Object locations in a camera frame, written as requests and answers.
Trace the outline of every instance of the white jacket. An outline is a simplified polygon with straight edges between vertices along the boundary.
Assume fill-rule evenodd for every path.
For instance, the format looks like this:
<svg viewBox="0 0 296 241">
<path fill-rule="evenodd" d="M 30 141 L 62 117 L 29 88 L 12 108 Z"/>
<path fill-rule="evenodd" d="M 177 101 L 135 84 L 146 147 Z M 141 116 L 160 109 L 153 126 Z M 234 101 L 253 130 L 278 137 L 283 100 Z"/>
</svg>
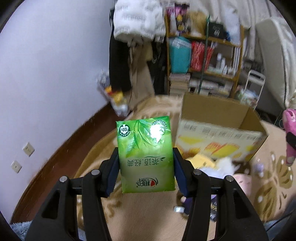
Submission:
<svg viewBox="0 0 296 241">
<path fill-rule="evenodd" d="M 114 38 L 143 44 L 165 36 L 163 9 L 158 0 L 118 0 L 114 11 Z"/>
</svg>

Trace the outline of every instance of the pink object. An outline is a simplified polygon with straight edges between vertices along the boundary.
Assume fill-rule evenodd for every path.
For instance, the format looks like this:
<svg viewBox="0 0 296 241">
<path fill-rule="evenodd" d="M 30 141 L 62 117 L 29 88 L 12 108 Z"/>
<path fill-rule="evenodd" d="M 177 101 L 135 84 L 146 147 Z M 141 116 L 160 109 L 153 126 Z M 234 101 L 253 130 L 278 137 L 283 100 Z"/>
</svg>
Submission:
<svg viewBox="0 0 296 241">
<path fill-rule="evenodd" d="M 287 135 L 286 165 L 290 167 L 296 158 L 295 145 L 293 144 L 296 141 L 296 110 L 287 109 L 283 112 L 283 125 Z"/>
<path fill-rule="evenodd" d="M 250 175 L 240 173 L 234 174 L 233 177 L 244 191 L 246 196 L 249 197 L 252 191 L 252 177 Z"/>
</svg>

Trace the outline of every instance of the wooden floor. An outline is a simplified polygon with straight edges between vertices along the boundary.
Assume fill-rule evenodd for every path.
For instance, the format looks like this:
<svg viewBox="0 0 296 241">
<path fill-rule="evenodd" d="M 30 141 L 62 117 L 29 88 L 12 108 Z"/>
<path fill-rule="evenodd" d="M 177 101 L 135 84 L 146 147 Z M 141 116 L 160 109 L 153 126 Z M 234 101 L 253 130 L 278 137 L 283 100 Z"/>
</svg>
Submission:
<svg viewBox="0 0 296 241">
<path fill-rule="evenodd" d="M 85 122 L 56 151 L 27 187 L 11 223 L 32 220 L 58 179 L 64 175 L 72 178 L 93 145 L 115 129 L 118 120 L 123 118 L 118 117 L 108 104 Z"/>
</svg>

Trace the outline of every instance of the silver screw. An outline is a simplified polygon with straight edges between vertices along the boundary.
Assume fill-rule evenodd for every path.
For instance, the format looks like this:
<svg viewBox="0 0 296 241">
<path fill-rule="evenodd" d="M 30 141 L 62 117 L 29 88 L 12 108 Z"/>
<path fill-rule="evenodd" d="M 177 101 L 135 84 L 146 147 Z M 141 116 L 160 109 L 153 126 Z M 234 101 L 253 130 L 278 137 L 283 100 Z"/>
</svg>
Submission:
<svg viewBox="0 0 296 241">
<path fill-rule="evenodd" d="M 226 176 L 226 180 L 229 181 L 229 182 L 232 182 L 234 180 L 233 176 Z"/>
<path fill-rule="evenodd" d="M 91 174 L 94 175 L 94 176 L 99 175 L 100 174 L 100 170 L 99 169 L 93 169 L 91 171 Z"/>
<path fill-rule="evenodd" d="M 194 173 L 195 175 L 200 175 L 200 174 L 202 173 L 202 171 L 199 170 L 199 169 L 194 169 L 194 170 L 193 170 L 193 173 Z"/>
<path fill-rule="evenodd" d="M 65 181 L 67 181 L 67 177 L 66 176 L 62 176 L 62 177 L 60 177 L 59 178 L 59 181 L 61 182 L 61 183 L 63 183 L 63 182 L 65 182 Z"/>
</svg>

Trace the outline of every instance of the circular emblem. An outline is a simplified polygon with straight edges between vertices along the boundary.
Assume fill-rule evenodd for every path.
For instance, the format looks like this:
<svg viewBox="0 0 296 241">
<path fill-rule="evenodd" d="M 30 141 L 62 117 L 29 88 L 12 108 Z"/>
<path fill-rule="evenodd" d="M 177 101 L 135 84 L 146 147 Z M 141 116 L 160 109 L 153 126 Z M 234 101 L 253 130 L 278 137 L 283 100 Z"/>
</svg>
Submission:
<svg viewBox="0 0 296 241">
<path fill-rule="evenodd" d="M 131 129 L 129 128 L 128 125 L 126 124 L 123 124 L 119 127 L 119 134 L 122 136 L 122 137 L 126 137 L 130 134 L 131 132 Z"/>
</svg>

